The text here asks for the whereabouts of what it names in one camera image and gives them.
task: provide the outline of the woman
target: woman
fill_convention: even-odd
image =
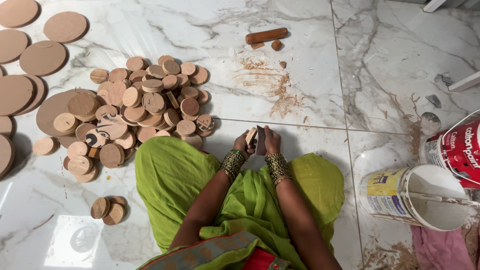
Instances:
[[[265,126],[267,166],[240,172],[255,153],[247,133],[222,163],[174,137],[138,149],[137,190],[164,253],[139,269],[341,269],[329,243],[345,199],[340,170],[312,153],[286,163]]]

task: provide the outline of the paint bucket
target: paint bucket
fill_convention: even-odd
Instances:
[[[464,188],[480,189],[480,119],[459,125],[462,121],[448,131],[423,138],[420,163],[450,171]]]
[[[451,231],[468,216],[466,206],[410,197],[409,192],[468,199],[450,172],[430,164],[371,172],[359,184],[360,202],[376,218]]]

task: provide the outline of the white paint bucket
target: white paint bucket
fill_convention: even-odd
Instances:
[[[410,197],[409,192],[468,199],[449,171],[430,164],[371,172],[359,184],[360,202],[376,218],[451,231],[468,216],[466,206]]]

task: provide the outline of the pink cloth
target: pink cloth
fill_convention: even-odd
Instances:
[[[475,270],[468,256],[462,228],[438,232],[410,226],[415,253],[422,270]]]

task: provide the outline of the green saree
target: green saree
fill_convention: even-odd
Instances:
[[[213,155],[202,153],[175,137],[153,137],[138,149],[135,157],[137,190],[148,210],[153,235],[162,252],[167,251],[191,203],[218,171],[219,165]],[[288,168],[333,252],[330,244],[333,222],[345,199],[342,173],[334,164],[313,153],[290,161]],[[242,231],[249,232],[255,240],[242,248],[237,245],[238,249],[208,262],[200,263],[197,259],[193,266],[190,265],[192,269],[231,267],[255,247],[291,262],[295,269],[306,269],[290,243],[266,166],[259,172],[250,169],[240,172],[212,225],[203,227],[199,236],[204,240]],[[151,259],[140,269],[150,269],[152,262],[165,256]]]

